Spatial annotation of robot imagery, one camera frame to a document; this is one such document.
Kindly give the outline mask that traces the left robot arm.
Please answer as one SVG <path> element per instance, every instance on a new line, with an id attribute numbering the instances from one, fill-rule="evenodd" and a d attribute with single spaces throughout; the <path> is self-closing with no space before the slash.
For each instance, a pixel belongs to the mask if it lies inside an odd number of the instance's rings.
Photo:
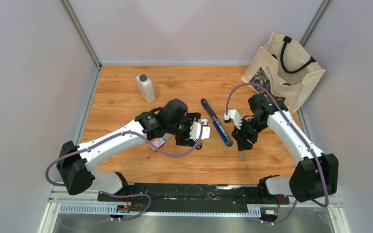
<path id="1" fill-rule="evenodd" d="M 164 152 L 152 143 L 153 139 L 166 134 L 175 137 L 178 146 L 190 149 L 182 153 L 185 156 L 194 149 L 201 148 L 201 141 L 208 139 L 210 128 L 200 113 L 188 112 L 188 107 L 179 99 L 170 100 L 164 107 L 146 111 L 136 116 L 124 127 L 98 139 L 75 145 L 73 141 L 64 143 L 57 160 L 49 166 L 56 166 L 62 183 L 69 195 L 78 195 L 86 190 L 110 193 L 117 201 L 124 201 L 129 195 L 123 176 L 97 170 L 96 167 L 108 158 L 131 147 L 148 143 L 156 151 Z"/>

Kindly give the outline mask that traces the red white staple box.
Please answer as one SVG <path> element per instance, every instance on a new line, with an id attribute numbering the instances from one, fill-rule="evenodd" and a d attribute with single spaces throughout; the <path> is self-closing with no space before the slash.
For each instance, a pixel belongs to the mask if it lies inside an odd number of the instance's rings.
<path id="1" fill-rule="evenodd" d="M 162 137 L 160 138 L 156 138 L 152 143 L 154 146 L 156 146 L 157 148 L 160 148 L 161 146 L 163 146 L 166 142 L 169 141 L 169 139 L 172 138 L 172 134 L 169 134 L 169 133 L 166 133 L 164 134 Z"/>

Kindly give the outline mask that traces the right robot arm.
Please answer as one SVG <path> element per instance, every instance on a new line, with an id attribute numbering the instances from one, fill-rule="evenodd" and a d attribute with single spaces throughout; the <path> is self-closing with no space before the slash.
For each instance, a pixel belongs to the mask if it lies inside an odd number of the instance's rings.
<path id="1" fill-rule="evenodd" d="M 252 149 L 258 135 L 266 128 L 273 130 L 291 154 L 296 168 L 290 177 L 271 175 L 260 179 L 258 198 L 272 202 L 277 195 L 293 196 L 299 202 L 315 201 L 335 194 L 338 184 L 339 161 L 324 153 L 296 125 L 281 101 L 269 101 L 263 94 L 248 99 L 253 113 L 250 119 L 240 116 L 237 110 L 227 110 L 225 122 L 235 125 L 232 137 L 239 151 Z"/>

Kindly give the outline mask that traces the grey staple strip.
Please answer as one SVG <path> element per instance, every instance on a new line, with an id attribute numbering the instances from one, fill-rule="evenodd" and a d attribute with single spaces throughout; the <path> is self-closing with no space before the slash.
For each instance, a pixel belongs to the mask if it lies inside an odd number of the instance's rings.
<path id="1" fill-rule="evenodd" d="M 243 154 L 242 154 L 241 152 L 239 152 L 238 155 L 239 155 L 239 157 L 240 157 L 240 160 L 243 161 L 243 160 L 244 160 L 244 156 L 243 156 Z"/>

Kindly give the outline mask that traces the black stapler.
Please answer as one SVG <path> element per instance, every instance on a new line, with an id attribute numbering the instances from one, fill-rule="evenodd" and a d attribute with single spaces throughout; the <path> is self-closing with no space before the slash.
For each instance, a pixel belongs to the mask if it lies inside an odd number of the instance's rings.
<path id="1" fill-rule="evenodd" d="M 196 150 L 200 150 L 202 148 L 202 144 L 201 143 L 199 143 L 197 146 L 196 146 Z"/>

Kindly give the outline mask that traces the blue stapler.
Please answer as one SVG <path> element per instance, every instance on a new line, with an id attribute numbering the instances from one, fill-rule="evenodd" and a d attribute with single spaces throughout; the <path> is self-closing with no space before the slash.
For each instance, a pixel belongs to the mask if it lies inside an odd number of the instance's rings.
<path id="1" fill-rule="evenodd" d="M 201 99 L 201 104 L 203 108 L 206 110 L 210 118 L 212 119 L 213 125 L 215 129 L 217 130 L 218 134 L 220 135 L 222 141 L 227 147 L 233 146 L 233 140 L 228 135 L 226 129 L 222 126 L 221 121 L 219 120 L 216 113 L 213 111 L 211 106 L 209 105 L 208 101 L 206 99 Z"/>

